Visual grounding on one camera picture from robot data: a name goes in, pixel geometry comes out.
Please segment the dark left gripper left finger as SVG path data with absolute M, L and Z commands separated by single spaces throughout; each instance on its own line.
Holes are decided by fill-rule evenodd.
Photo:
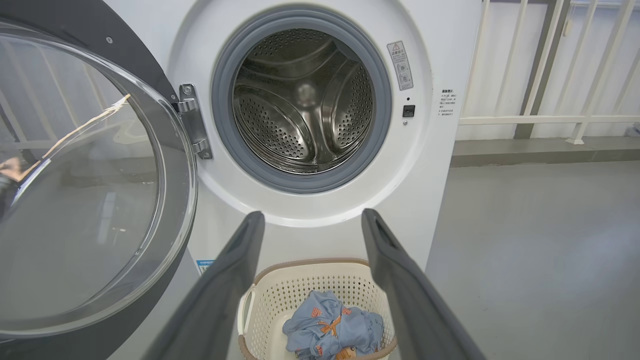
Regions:
M 265 216 L 247 214 L 144 354 L 146 360 L 224 360 L 242 296 L 254 282 Z

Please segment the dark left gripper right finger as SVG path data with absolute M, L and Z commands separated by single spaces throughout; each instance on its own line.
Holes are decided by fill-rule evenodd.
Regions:
M 370 271 L 387 296 L 405 360 L 483 360 L 480 348 L 377 210 L 361 215 Z

